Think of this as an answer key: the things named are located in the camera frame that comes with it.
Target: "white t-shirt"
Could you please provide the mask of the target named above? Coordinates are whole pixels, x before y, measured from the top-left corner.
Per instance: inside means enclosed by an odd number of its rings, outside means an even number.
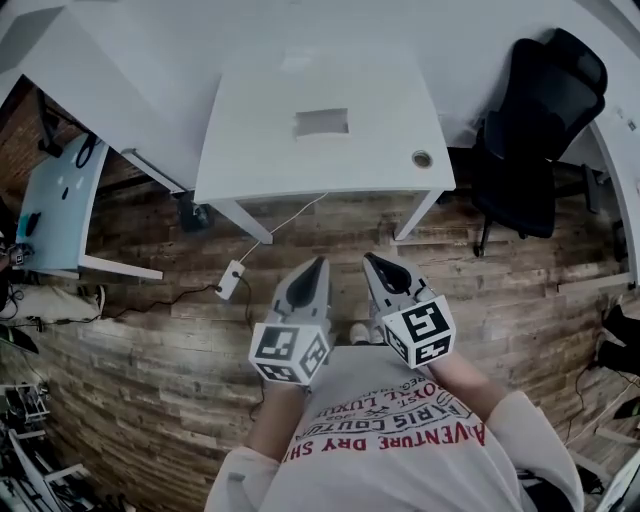
[[[524,471],[583,510],[571,457],[524,393],[484,424],[390,347],[337,347],[284,459],[233,450],[205,512],[535,511]]]

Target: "white cable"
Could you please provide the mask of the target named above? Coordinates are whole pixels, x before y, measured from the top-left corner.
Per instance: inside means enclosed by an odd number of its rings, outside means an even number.
[[[613,402],[611,402],[609,405],[607,405],[607,407],[605,407],[604,411],[602,411],[600,414],[598,414],[598,416],[596,416],[596,417],[595,417],[594,419],[592,419],[589,423],[587,423],[587,426],[586,426],[586,427],[584,427],[584,428],[580,431],[580,433],[579,433],[577,436],[572,437],[572,438],[571,438],[569,441],[567,441],[564,445],[565,445],[565,446],[569,446],[569,445],[570,445],[571,443],[573,443],[576,439],[578,439],[582,434],[584,434],[587,430],[589,430],[589,429],[591,428],[591,426],[592,426],[594,423],[596,423],[600,418],[602,418],[602,416],[604,416],[604,414],[605,414],[609,409],[611,409],[611,408],[616,404],[616,402],[617,402],[618,400],[620,400],[620,398],[622,398],[622,396],[624,396],[624,394],[629,390],[629,388],[630,388],[631,386],[634,386],[634,385],[635,385],[635,383],[637,382],[637,380],[638,380],[637,378],[636,378],[636,379],[634,379],[634,382],[633,382],[633,383],[631,383],[631,384],[629,384],[626,388],[624,388],[624,391],[623,391],[622,393],[620,393],[620,394],[616,397],[616,399],[615,399]]]
[[[296,217],[298,217],[298,215],[300,215],[300,214],[301,214],[302,212],[304,212],[307,208],[309,208],[309,206],[311,206],[312,204],[317,203],[318,201],[320,201],[320,199],[325,198],[325,197],[327,196],[327,194],[328,194],[328,193],[329,193],[329,192],[325,192],[325,193],[324,193],[324,194],[322,194],[321,196],[316,197],[316,198],[315,198],[313,201],[311,201],[310,203],[307,203],[307,204],[306,204],[305,206],[303,206],[303,207],[302,207],[302,209],[301,209],[298,213],[296,213],[293,217],[291,217],[290,219],[285,220],[285,221],[284,221],[282,224],[280,224],[278,227],[273,228],[271,231],[269,231],[269,233],[271,233],[271,234],[273,235],[273,234],[274,234],[276,231],[278,231],[282,226],[285,226],[285,225],[289,224],[289,222],[291,222],[293,219],[295,219]],[[249,254],[251,254],[251,252],[252,252],[256,247],[258,247],[261,243],[262,243],[262,242],[260,242],[260,241],[256,242],[256,243],[255,243],[255,245],[254,245],[251,249],[249,249],[249,250],[246,252],[246,254],[245,254],[242,258],[240,258],[240,261],[239,261],[238,263],[242,263],[242,262],[244,261],[244,259],[245,259],[247,256],[249,256]]]

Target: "power adapter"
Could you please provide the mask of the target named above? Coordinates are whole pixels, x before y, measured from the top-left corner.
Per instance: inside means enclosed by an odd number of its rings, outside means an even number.
[[[224,300],[229,300],[229,297],[231,297],[236,286],[238,286],[240,277],[244,273],[244,270],[245,267],[242,263],[236,260],[231,260],[227,270],[225,270],[222,279],[220,279],[220,282],[216,287],[216,294],[218,297]]]

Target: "sleeve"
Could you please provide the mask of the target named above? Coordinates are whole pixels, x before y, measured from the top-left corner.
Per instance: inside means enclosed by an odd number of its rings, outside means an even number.
[[[232,450],[211,487],[205,512],[259,510],[279,467],[279,462],[250,448]]]
[[[532,510],[584,509],[576,466],[555,430],[527,396],[516,391],[498,403],[486,422],[518,471]]]

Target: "black cable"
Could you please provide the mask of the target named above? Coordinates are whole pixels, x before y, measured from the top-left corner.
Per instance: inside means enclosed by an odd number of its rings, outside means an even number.
[[[13,306],[16,308],[15,312],[13,313],[13,315],[11,315],[9,318],[2,318],[0,317],[0,322],[6,322],[8,320],[12,320],[17,314],[18,314],[18,302],[19,300],[24,299],[24,292],[22,290],[18,290],[18,291],[13,291],[13,284],[9,281],[8,282],[8,287],[9,287],[9,293],[7,294],[7,300],[4,304],[4,307],[6,308],[10,302],[13,303]]]
[[[577,395],[580,397],[580,403],[581,403],[581,408],[580,410],[575,413],[571,419],[569,420],[569,430],[567,432],[567,437],[564,440],[564,444],[567,444],[567,442],[569,441],[569,436],[571,435],[571,424],[573,423],[573,420],[575,420],[580,414],[582,414],[586,407],[584,405],[584,398],[582,397],[582,393],[578,390],[578,381],[580,380],[580,377],[582,377],[582,375],[584,374],[584,372],[586,372],[587,370],[590,370],[592,368],[594,368],[594,363],[591,362],[589,363],[587,366],[585,366],[582,371],[578,374],[578,376],[576,377],[576,382],[575,382],[575,390]],[[640,388],[640,384],[638,384],[637,382],[632,381],[631,379],[629,379],[628,377],[626,377],[625,375],[623,375],[622,373],[620,373],[618,370],[613,370],[615,373],[617,373],[618,375],[620,375],[620,377],[622,377],[624,380],[626,380],[629,384],[633,384],[635,387]]]
[[[75,126],[80,131],[83,131],[84,133],[87,134],[87,139],[84,141],[84,144],[82,144],[82,148],[80,148],[80,151],[78,152],[78,156],[76,157],[76,167],[78,169],[82,169],[85,165],[87,165],[87,162],[91,158],[91,155],[93,155],[93,150],[99,144],[100,139],[98,139],[96,134],[93,133],[91,130],[89,130],[86,126],[64,115],[59,110],[56,110],[55,108],[50,107],[46,103],[44,104],[44,108],[49,112],[51,112],[52,114],[54,114],[56,117],[59,117],[60,119],[65,121],[67,124]]]
[[[247,302],[246,302],[245,308],[244,308],[244,320],[245,320],[245,323],[246,323],[247,328],[249,329],[249,331],[253,332],[251,310],[249,309],[251,307],[251,297],[253,295],[253,292],[251,290],[251,285],[249,284],[249,281],[247,281],[244,277],[239,275],[237,272],[234,273],[234,277],[237,277],[237,279],[239,281],[241,281],[244,284],[244,286],[246,286],[246,288],[247,288]],[[201,293],[201,292],[207,291],[209,288],[219,289],[218,285],[208,284],[204,288],[200,288],[198,290],[185,290],[184,292],[182,292],[180,295],[178,295],[171,302],[165,302],[165,301],[160,301],[160,300],[155,301],[154,303],[151,304],[151,306],[149,306],[144,311],[140,310],[140,309],[137,309],[137,308],[125,308],[122,311],[120,311],[120,313],[118,313],[117,315],[114,315],[114,316],[98,315],[98,316],[95,316],[95,317],[93,317],[91,319],[87,319],[87,320],[59,320],[57,322],[47,322],[47,323],[41,323],[39,325],[67,325],[67,324],[73,324],[73,323],[76,323],[76,324],[90,324],[91,322],[95,322],[99,318],[115,320],[117,318],[120,318],[122,315],[124,315],[125,313],[127,313],[129,311],[132,311],[132,312],[135,312],[135,313],[145,314],[145,313],[148,313],[149,311],[151,311],[154,307],[156,307],[158,305],[173,306],[180,299],[182,299],[182,297],[184,297],[186,295],[189,295],[189,294],[192,294],[192,293]],[[30,324],[11,325],[9,327],[18,328],[18,327],[37,327],[37,326],[38,326],[38,324],[36,324],[36,323],[30,323]],[[33,372],[42,379],[42,377],[38,374],[38,372],[36,372],[35,370],[33,370]],[[249,418],[251,418],[251,421],[255,421],[255,419],[253,417],[254,413],[264,403],[264,381],[263,381],[262,376],[260,374],[258,374],[258,377],[260,379],[260,394],[261,394],[262,398],[261,398],[260,402],[254,404],[251,407],[251,410],[249,411]]]
[[[154,303],[152,303],[151,306],[149,306],[145,310],[141,310],[141,309],[138,309],[138,308],[131,307],[131,308],[123,309],[122,311],[120,311],[120,313],[118,313],[117,315],[114,315],[114,316],[106,316],[106,315],[102,315],[101,314],[101,315],[94,316],[93,318],[89,318],[87,320],[58,320],[56,322],[42,322],[40,324],[30,323],[30,324],[10,325],[9,327],[17,328],[17,327],[38,327],[38,325],[90,324],[91,322],[95,322],[99,318],[106,319],[106,320],[115,320],[116,318],[120,318],[122,315],[124,315],[125,313],[127,313],[129,311],[132,311],[134,313],[145,314],[145,313],[148,313],[149,311],[151,311],[156,306],[173,306],[176,302],[178,302],[180,299],[182,299],[182,297],[184,297],[185,295],[190,295],[192,293],[201,293],[201,292],[207,291],[209,288],[216,288],[217,289],[218,285],[208,284],[204,288],[199,288],[197,290],[185,290],[180,295],[178,295],[173,301],[165,302],[165,301],[157,300]]]
[[[251,285],[249,284],[249,281],[247,281],[244,277],[242,277],[240,274],[238,274],[237,272],[233,273],[233,277],[236,277],[239,281],[241,281],[246,287],[247,287],[247,304],[244,308],[244,320],[247,324],[247,327],[249,328],[250,332],[253,332],[253,326],[252,326],[252,320],[251,320],[251,312],[249,311],[249,306],[251,304]],[[253,404],[251,406],[251,409],[249,409],[249,419],[251,421],[253,421],[255,423],[256,419],[254,417],[256,411],[258,411],[258,409],[260,409],[260,407],[262,407],[262,404],[264,403],[264,379],[262,378],[262,375],[260,375],[258,373],[258,380],[260,382],[260,395],[261,395],[261,399],[259,402]]]
[[[633,384],[635,387],[640,388],[640,385],[638,385],[637,382],[633,382],[631,379],[629,379],[628,377],[625,377],[624,375],[622,375],[618,370],[613,370],[614,372],[616,372],[618,375],[620,375],[620,377],[622,377],[624,380],[626,380],[629,384]]]
[[[89,132],[87,134],[87,138],[85,139],[80,151],[78,152],[78,156],[76,156],[76,167],[78,169],[82,169],[93,155],[93,150],[100,143],[98,137],[95,133]]]
[[[249,328],[249,330],[253,332],[253,325],[251,325],[252,324],[251,311],[249,311],[249,306],[251,305],[251,285],[249,284],[249,281],[247,281],[244,277],[242,277],[237,272],[234,272],[233,276],[237,277],[238,280],[241,281],[242,284],[244,284],[247,287],[247,293],[249,295],[247,297],[247,304],[244,308],[244,321],[247,323],[247,327]]]
[[[573,416],[571,416],[571,419],[569,419],[569,430],[567,432],[567,437],[564,440],[564,444],[567,444],[569,442],[569,437],[571,436],[571,425],[573,424],[573,420],[575,420],[585,410],[584,398],[582,397],[582,393],[580,393],[580,390],[578,390],[578,382],[580,381],[580,377],[582,377],[584,375],[584,372],[586,372],[590,368],[592,368],[591,363],[589,363],[587,366],[585,366],[582,369],[582,371],[578,374],[578,376],[576,377],[575,389],[576,389],[577,395],[580,397],[580,403],[581,403],[582,407],[580,408],[580,410],[577,413],[575,413]]]

